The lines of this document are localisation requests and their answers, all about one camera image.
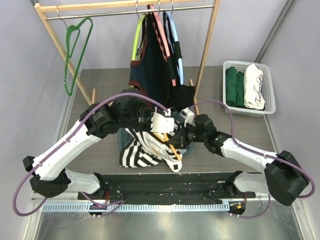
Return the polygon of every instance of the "yellow-green hanger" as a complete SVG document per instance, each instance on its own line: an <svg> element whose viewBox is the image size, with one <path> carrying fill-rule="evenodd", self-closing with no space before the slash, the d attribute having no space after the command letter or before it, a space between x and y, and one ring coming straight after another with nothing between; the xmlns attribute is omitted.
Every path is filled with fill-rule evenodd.
<svg viewBox="0 0 320 240"><path fill-rule="evenodd" d="M136 54L137 54L137 49L138 49L139 33L140 33L141 25L142 25L145 17L146 17L146 15L143 14L142 17L139 18L139 23L138 23L138 26L137 26L136 31L135 31L135 37L134 37L134 42L133 42L133 50L132 50L132 58L131 58L132 61L135 61L135 60L136 60Z"/></svg>

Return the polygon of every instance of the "gray table surface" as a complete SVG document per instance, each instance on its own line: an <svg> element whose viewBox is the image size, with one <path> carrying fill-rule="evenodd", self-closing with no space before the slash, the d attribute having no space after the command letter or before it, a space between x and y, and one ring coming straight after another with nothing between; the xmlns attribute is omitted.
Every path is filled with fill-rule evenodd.
<svg viewBox="0 0 320 240"><path fill-rule="evenodd" d="M184 79L189 83L197 79L199 67L184 67ZM85 69L81 71L83 81L89 93L96 88L96 102L120 93L128 88L130 76L129 68L118 69ZM222 66L208 66L204 68L201 81L198 102L215 99L222 101ZM82 93L77 90L70 114L68 127L70 129L79 119L81 113L88 108ZM205 103L199 106L202 114L208 114L212 118L218 130L230 133L229 115L225 109L216 103ZM249 145L273 151L272 142L263 117L234 116L236 137ZM137 173L171 173L172 171L160 163L152 167L124 168L119 166L119 148L117 135L109 135L100 142L92 145L73 160L67 168L80 173L100 174L137 174ZM191 153L182 159L182 173L209 173L209 172L234 172L236 170L253 171L249 166L233 159L227 159L211 154L201 143L196 143Z"/></svg>

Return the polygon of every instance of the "wooden pole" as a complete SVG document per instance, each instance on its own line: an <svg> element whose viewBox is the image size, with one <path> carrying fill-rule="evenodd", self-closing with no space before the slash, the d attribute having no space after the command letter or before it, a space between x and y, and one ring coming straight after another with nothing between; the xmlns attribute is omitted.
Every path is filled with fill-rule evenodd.
<svg viewBox="0 0 320 240"><path fill-rule="evenodd" d="M92 91L92 104L96 103L96 89L94 88L93 91Z"/></svg>
<svg viewBox="0 0 320 240"><path fill-rule="evenodd" d="M195 85L195 94L194 97L197 98L198 93L199 93L199 87L202 79L202 75L204 73L204 68L207 60L207 55L208 55L208 50L211 42L211 37L212 33L214 31L214 26L218 14L218 8L219 8L220 0L215 0L214 1L214 8L211 11L211 16L210 16L210 22L208 26L208 31L206 32L206 38L205 38L205 43L204 43L204 48L203 48L203 53L202 53L202 58L201 58L201 63L200 63L200 70L198 73L198 78L196 80L196 85Z"/></svg>
<svg viewBox="0 0 320 240"><path fill-rule="evenodd" d="M192 81L192 79L190 79L190 86L194 86L194 82ZM194 102L194 104L197 103L196 97L193 98L193 102ZM196 115L199 115L199 114L200 114L198 105L195 106L195 114L196 114Z"/></svg>
<svg viewBox="0 0 320 240"><path fill-rule="evenodd" d="M54 45L58 49L58 52L60 53L62 59L64 61L66 61L67 54L66 54L65 48L62 45L62 43L61 43L59 37L57 36L57 33L55 32L54 28L52 27L51 23L46 21L46 17L47 16L46 16L46 14L44 12L42 12L42 10L41 10L42 7L41 7L40 3L36 3L34 5L34 8L35 8L35 11L38 14L42 24L44 25L45 29L49 33ZM75 69L74 65L72 64L72 62L70 60L69 60L69 63L68 63L68 69L71 72L71 75L74 77L75 73L76 73L76 69ZM76 77L75 82L78 85L78 87L79 87L80 91L82 92L82 94L83 94L85 100L87 101L87 103L89 105L91 105L92 104L92 100L89 97L89 95L88 95L83 83L81 82L81 80L80 80L80 78L78 76Z"/></svg>
<svg viewBox="0 0 320 240"><path fill-rule="evenodd" d="M174 3L184 2L197 2L199 0L173 0ZM99 3L86 3L86 4L70 4L70 5L59 5L59 12L62 11L74 11L74 10L91 10L91 9L109 9L109 8L120 8L120 7L135 7L136 3L139 6L142 5L157 5L158 0L127 0L127 1L110 1L110 2L99 2ZM172 0L161 0L161 4L171 4ZM55 12L57 6L40 6L42 13Z"/></svg>

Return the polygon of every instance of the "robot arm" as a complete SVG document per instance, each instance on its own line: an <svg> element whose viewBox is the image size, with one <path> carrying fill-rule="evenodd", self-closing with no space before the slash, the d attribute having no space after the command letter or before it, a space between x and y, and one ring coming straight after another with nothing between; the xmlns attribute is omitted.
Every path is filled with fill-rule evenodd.
<svg viewBox="0 0 320 240"><path fill-rule="evenodd" d="M136 89L122 91L137 93ZM139 131L167 133L174 130L174 119L165 117L150 108L137 97L123 96L109 106L103 105L76 131L85 116L97 106L91 105L74 124L71 130L50 149L37 157L27 156L23 160L25 169L30 172L50 155L33 173L30 180L32 189L46 198L67 192L85 192L90 197L102 197L107 189L99 173L82 174L65 167L81 152L99 142L120 128Z"/></svg>
<svg viewBox="0 0 320 240"><path fill-rule="evenodd" d="M23 160L25 169L30 172L45 157L48 157L33 173L30 180L32 189L46 198L52 198L67 192L85 192L90 198L99 199L107 190L107 186L99 173L82 174L65 169L65 167L82 151L99 142L109 134L115 134L120 128L137 131L169 133L174 130L174 119L163 116L152 109L146 108L143 100L137 97L123 96L113 103L104 105L80 127L80 122L97 104L91 105L75 123L72 129L48 151L37 157L27 156ZM266 152L247 144L235 143L232 136L217 131L212 120L201 114L194 114L185 109L181 112L185 118L178 132L169 144L185 148L191 142L204 143L209 152L221 157L240 161L262 174L235 172L229 179L229 192L258 192L271 194L278 202L289 206L309 184L309 180L299 171L278 162L271 157L282 158L298 167L295 158L286 151L280 154ZM264 153L263 156L239 147Z"/></svg>
<svg viewBox="0 0 320 240"><path fill-rule="evenodd" d="M180 146L188 145L190 142L201 142L209 152L240 161L262 173L235 172L229 181L229 191L270 194L279 203L290 206L309 184L309 179L300 171L275 160L280 158L301 168L290 152L268 152L237 139L234 141L231 135L217 131L206 114L200 114L194 118L195 126L191 125L194 114L190 110L185 109L182 115L186 122L180 126L178 133L179 135L183 132L183 136L179 136Z"/></svg>

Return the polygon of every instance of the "metal rod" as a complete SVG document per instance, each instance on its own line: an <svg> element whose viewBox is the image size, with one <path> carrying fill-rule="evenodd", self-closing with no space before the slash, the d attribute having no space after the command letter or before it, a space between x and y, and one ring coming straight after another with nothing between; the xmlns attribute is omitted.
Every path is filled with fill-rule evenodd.
<svg viewBox="0 0 320 240"><path fill-rule="evenodd" d="M181 10L194 10L194 9L212 9L215 5L203 5L203 6L186 6L186 7L177 7L174 8L174 11ZM46 17L45 20L65 20L65 19L82 19L82 18L94 18L94 17L106 17L106 16L116 16L116 15L129 15L129 14L147 14L154 12L166 12L171 11L172 8L162 8L162 9L147 9L140 11L122 11L122 12L108 12L108 13L96 13L96 14L86 14L86 15L74 15L74 16L55 16L55 17Z"/></svg>
<svg viewBox="0 0 320 240"><path fill-rule="evenodd" d="M281 26L283 25L283 23L285 22L285 19L287 18L287 16L289 15L291 9L294 7L295 3L297 2L297 0L287 0L286 3L284 4L278 18L276 19L271 31L269 32L268 37L266 38L266 40L264 41L260 52L258 54L258 56L255 59L255 63L261 63L263 57L265 56L270 44L272 43L272 41L274 40L274 38L276 37L276 35L278 34Z"/></svg>

